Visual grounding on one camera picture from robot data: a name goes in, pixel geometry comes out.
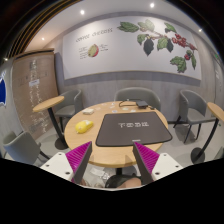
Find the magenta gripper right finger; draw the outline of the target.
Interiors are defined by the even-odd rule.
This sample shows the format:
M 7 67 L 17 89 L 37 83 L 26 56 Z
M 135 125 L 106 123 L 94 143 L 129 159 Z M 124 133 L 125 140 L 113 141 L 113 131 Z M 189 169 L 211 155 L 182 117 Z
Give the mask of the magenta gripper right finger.
M 141 174 L 142 184 L 152 183 L 152 171 L 159 159 L 159 154 L 138 142 L 133 143 L 133 154 Z

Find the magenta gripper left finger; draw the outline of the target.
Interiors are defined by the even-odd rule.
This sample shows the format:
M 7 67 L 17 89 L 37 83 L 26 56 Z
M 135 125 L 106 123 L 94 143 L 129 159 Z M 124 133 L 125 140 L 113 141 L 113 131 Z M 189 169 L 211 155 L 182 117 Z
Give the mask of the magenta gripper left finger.
M 84 143 L 66 154 L 66 158 L 73 171 L 73 182 L 79 184 L 83 178 L 90 155 L 92 142 Z

